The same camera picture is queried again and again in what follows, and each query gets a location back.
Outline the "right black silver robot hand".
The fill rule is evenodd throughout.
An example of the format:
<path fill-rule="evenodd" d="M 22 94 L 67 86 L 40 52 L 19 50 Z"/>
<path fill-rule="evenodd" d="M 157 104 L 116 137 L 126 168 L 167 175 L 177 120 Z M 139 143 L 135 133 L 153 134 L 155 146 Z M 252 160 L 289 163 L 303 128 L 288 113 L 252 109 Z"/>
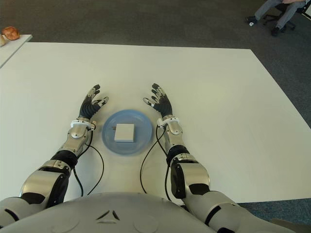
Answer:
<path fill-rule="evenodd" d="M 157 110 L 162 117 L 173 115 L 173 109 L 165 91 L 156 83 L 152 85 L 151 99 L 143 98 L 144 103 Z"/>

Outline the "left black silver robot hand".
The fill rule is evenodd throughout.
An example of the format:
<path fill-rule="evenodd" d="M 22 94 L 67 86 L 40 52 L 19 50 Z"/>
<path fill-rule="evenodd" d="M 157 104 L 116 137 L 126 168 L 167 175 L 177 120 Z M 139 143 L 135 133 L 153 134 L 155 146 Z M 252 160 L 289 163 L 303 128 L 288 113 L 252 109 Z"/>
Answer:
<path fill-rule="evenodd" d="M 91 120 L 92 117 L 109 101 L 109 97 L 94 100 L 94 97 L 100 93 L 100 85 L 93 86 L 86 94 L 79 111 L 79 118 Z"/>

